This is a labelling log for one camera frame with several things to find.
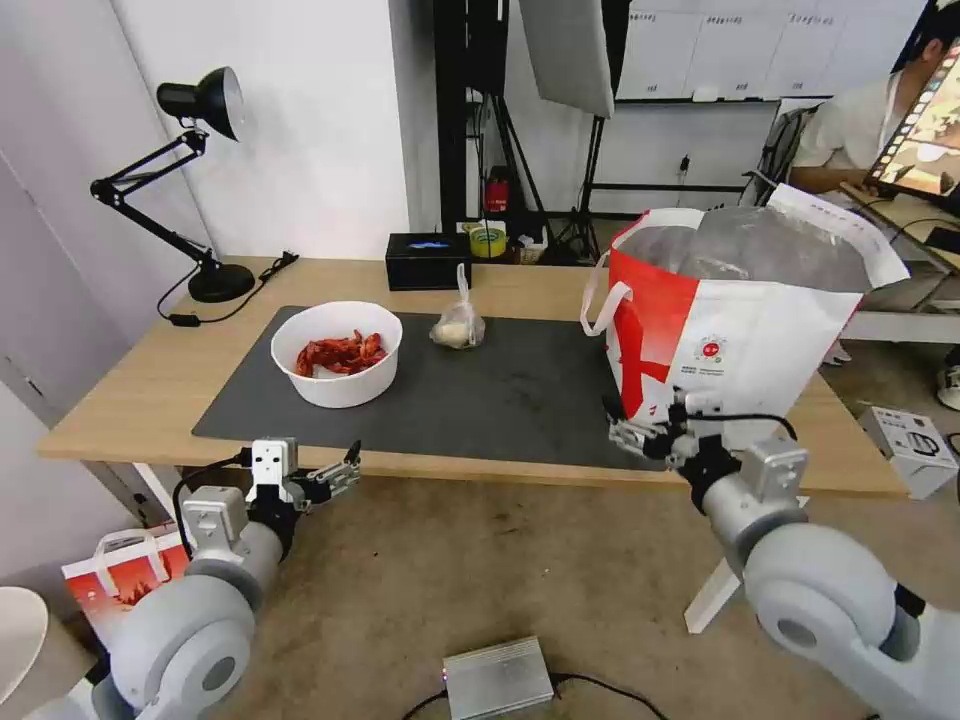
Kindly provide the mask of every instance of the lamp base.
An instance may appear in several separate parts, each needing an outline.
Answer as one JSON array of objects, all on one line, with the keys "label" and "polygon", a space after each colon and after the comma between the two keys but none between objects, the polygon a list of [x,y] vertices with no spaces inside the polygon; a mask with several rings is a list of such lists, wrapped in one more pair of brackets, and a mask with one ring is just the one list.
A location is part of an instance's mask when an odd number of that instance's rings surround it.
[{"label": "lamp base", "polygon": [[236,300],[253,290],[256,280],[243,265],[204,264],[190,278],[187,288],[197,302],[217,303]]}]

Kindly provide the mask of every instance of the gray floor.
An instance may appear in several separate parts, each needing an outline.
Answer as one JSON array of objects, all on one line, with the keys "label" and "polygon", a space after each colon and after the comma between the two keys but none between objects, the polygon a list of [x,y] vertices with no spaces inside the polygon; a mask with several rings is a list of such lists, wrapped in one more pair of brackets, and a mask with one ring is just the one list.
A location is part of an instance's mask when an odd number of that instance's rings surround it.
[{"label": "gray floor", "polygon": [[[848,349],[854,363],[825,375],[854,412],[885,404],[960,430],[960,413],[931,395],[944,348]],[[930,601],[960,608],[955,492],[817,499],[810,512]],[[528,634],[552,669],[645,693],[674,720],[861,717],[831,677],[772,645],[742,598],[686,634],[683,609],[719,557],[683,492],[365,479],[301,522],[251,667],[217,717],[399,720],[441,687],[442,657]],[[417,717],[447,713],[440,702]],[[650,715],[570,685],[516,717]]]}]

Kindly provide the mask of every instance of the desk lamp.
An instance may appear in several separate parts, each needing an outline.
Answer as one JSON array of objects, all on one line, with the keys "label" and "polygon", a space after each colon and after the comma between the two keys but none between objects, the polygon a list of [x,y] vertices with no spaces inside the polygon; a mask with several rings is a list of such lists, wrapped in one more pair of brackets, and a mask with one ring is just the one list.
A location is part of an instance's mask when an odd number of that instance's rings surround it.
[{"label": "desk lamp", "polygon": [[[247,268],[221,263],[213,257],[211,248],[168,230],[127,204],[128,195],[203,155],[209,133],[200,129],[200,120],[221,135],[237,140],[237,132],[244,120],[243,95],[237,76],[231,68],[222,67],[207,74],[196,85],[163,83],[157,88],[157,102],[165,113],[177,118],[186,132],[123,170],[95,180],[90,185],[90,192],[107,207],[133,220],[197,263],[199,272],[190,278],[187,286],[194,300],[217,303],[246,295],[254,286],[253,273]],[[190,153],[159,170],[134,172],[181,145],[185,145]]]}]

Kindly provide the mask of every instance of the wooden table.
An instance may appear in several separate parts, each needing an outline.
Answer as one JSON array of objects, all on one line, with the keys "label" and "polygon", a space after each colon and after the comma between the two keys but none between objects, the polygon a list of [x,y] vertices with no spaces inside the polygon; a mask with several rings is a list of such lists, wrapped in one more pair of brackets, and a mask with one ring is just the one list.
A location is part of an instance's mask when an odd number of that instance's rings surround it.
[{"label": "wooden table", "polygon": [[891,200],[881,200],[859,188],[844,183],[843,192],[863,206],[863,214],[880,220],[896,229],[904,228],[903,235],[909,237],[924,250],[945,261],[953,270],[960,270],[960,255],[939,248],[926,247],[927,240],[934,228],[960,230],[960,218],[941,210],[922,198],[900,193]]},{"label": "wooden table", "polygon": [[[232,258],[254,272],[267,258]],[[586,268],[479,265],[471,300],[481,315],[547,320],[580,316]],[[157,324],[40,443],[44,457],[131,462],[172,514],[169,493],[180,475],[175,465],[205,465],[230,457],[239,443],[194,437],[191,429],[284,305],[330,300],[367,300],[394,311],[439,314],[456,295],[391,293],[383,263],[303,259],[285,269],[234,318],[200,328]],[[179,312],[218,316],[231,305],[197,307],[189,299]],[[819,375],[790,413],[811,460],[805,495],[906,497],[899,477]],[[343,448],[300,448],[303,467],[340,459]],[[502,462],[400,453],[363,453],[365,475],[452,480],[494,480],[554,485],[688,489],[673,473]],[[725,563],[688,610],[691,630],[702,629],[736,589]]]}]

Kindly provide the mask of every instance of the tape roll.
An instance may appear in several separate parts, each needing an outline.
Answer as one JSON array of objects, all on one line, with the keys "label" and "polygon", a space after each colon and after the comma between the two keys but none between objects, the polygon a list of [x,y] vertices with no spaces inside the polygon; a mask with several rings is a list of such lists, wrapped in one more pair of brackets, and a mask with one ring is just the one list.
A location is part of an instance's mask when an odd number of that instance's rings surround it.
[{"label": "tape roll", "polygon": [[478,227],[470,231],[470,252],[474,257],[495,258],[507,251],[507,234],[498,228]]}]

